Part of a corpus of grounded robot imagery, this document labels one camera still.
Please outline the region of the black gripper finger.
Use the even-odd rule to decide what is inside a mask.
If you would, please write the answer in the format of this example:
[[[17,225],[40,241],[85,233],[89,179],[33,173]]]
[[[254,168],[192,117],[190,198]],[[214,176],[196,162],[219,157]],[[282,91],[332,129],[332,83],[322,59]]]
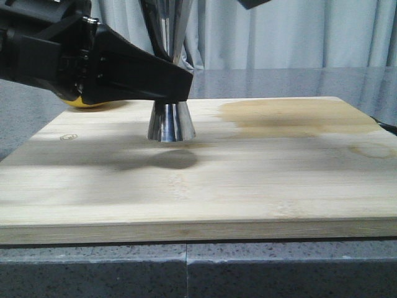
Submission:
[[[89,51],[81,99],[93,105],[124,99],[186,101],[193,74],[134,46],[100,24]]]
[[[270,0],[238,0],[240,5],[242,5],[245,9],[253,9],[269,1]]]

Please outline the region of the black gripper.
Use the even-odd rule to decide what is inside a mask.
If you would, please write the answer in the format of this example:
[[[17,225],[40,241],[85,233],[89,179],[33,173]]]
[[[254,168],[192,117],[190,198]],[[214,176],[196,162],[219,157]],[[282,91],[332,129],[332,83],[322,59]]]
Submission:
[[[1,79],[77,100],[97,23],[90,1],[1,1]]]

